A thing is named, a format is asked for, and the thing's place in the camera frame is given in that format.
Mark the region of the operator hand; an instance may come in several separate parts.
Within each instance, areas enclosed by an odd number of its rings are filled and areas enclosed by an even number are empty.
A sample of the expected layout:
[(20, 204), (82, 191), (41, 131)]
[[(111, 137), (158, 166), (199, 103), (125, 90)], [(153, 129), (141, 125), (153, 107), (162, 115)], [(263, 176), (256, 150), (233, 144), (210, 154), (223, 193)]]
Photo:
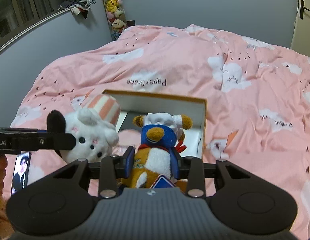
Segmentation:
[(7, 175), (7, 156), (1, 155), (0, 156), (0, 197), (3, 195), (3, 192), (5, 190), (8, 190), (11, 186), (11, 174), (9, 173), (8, 178), (6, 178)]

